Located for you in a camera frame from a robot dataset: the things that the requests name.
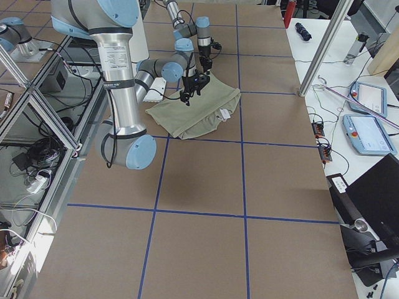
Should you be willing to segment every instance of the black chair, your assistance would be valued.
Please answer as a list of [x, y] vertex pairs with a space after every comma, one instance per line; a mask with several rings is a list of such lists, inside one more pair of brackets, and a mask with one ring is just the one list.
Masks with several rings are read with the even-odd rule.
[[[338, 2], [339, 0], [317, 0], [317, 9], [328, 15], [330, 19], [337, 8]], [[364, 0], [355, 0], [349, 9], [348, 16], [355, 14], [363, 2]]]

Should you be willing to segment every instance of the black monitor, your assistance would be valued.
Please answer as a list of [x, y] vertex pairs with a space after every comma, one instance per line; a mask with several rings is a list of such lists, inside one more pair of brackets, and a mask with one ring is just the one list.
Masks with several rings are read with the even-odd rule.
[[399, 160], [386, 155], [346, 192], [380, 240], [399, 248]]

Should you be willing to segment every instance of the cloth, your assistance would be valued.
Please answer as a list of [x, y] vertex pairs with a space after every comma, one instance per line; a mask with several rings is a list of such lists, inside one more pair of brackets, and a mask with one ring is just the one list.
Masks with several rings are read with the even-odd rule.
[[[211, 80], [202, 89], [201, 96], [195, 94], [190, 99], [190, 106], [180, 100], [165, 99], [146, 112], [174, 138], [196, 138], [216, 130], [223, 120], [220, 108], [233, 114], [241, 93], [238, 88], [224, 84], [213, 74], [210, 76]], [[179, 96], [176, 92], [170, 98]]]

